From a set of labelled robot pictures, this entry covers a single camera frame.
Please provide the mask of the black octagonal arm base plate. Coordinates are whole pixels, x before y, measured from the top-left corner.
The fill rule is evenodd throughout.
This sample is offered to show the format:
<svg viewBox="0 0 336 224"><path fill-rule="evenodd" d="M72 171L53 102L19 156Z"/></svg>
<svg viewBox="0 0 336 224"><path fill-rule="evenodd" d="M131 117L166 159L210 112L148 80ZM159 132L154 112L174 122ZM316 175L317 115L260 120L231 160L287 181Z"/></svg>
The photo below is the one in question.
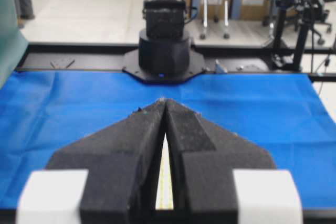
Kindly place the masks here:
<svg viewBox="0 0 336 224"><path fill-rule="evenodd" d="M127 52L123 57L122 71L144 83L183 83L206 71L204 56L192 50L188 57L178 60L161 56L144 57L149 63L140 64L141 59L137 49Z"/></svg>

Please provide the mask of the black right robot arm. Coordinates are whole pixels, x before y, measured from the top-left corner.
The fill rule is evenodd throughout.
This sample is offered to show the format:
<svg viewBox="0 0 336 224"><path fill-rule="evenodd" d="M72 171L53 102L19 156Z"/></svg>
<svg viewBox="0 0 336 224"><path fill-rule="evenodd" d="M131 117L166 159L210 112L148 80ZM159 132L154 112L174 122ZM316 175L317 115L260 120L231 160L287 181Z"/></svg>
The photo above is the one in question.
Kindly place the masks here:
<svg viewBox="0 0 336 224"><path fill-rule="evenodd" d="M145 0L139 65L155 76L187 73L192 55L183 0ZM287 170L263 148L165 101L174 210L185 223L302 223Z"/></svg>

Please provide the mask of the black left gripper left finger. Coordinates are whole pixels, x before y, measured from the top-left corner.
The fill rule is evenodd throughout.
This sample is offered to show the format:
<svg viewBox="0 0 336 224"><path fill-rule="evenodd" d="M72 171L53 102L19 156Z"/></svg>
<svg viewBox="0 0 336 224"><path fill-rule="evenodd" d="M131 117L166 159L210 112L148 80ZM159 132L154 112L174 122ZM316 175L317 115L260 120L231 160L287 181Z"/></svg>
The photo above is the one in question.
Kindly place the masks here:
<svg viewBox="0 0 336 224"><path fill-rule="evenodd" d="M18 223L145 223L165 100L56 150L32 172Z"/></svg>

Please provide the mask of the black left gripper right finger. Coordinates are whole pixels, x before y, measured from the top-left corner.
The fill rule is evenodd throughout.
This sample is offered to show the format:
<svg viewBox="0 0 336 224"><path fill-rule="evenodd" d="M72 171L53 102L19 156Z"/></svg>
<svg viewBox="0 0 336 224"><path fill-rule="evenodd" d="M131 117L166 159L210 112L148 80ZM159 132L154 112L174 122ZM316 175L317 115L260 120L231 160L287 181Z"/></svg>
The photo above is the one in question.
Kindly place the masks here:
<svg viewBox="0 0 336 224"><path fill-rule="evenodd" d="M174 206L185 223L301 223L287 170L262 147L168 99Z"/></svg>

